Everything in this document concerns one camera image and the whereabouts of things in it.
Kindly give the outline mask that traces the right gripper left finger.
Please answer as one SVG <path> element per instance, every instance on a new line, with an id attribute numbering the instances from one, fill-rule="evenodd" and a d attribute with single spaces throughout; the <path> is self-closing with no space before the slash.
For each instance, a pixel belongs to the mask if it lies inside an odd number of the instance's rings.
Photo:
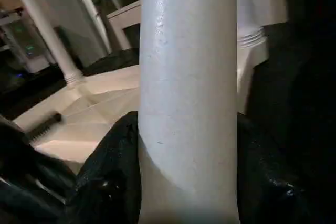
<path id="1" fill-rule="evenodd" d="M 65 223 L 138 223 L 138 113 L 119 118 L 84 162 L 66 201 Z"/>

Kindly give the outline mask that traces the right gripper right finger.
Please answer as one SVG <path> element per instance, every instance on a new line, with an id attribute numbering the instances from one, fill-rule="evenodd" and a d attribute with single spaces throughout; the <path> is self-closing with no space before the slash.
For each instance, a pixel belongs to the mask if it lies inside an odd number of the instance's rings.
<path id="1" fill-rule="evenodd" d="M 304 171 L 247 116 L 237 114 L 241 223 L 335 223 L 335 173 Z"/>

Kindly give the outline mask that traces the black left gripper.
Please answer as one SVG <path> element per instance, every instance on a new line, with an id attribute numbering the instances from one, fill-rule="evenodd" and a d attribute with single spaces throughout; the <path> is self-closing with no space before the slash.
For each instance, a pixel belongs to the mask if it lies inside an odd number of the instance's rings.
<path id="1" fill-rule="evenodd" d="M 37 151 L 32 143 L 62 122 L 51 113 L 27 130 L 1 117 L 1 210 L 23 223 L 57 223 L 75 184 L 61 160 Z"/>

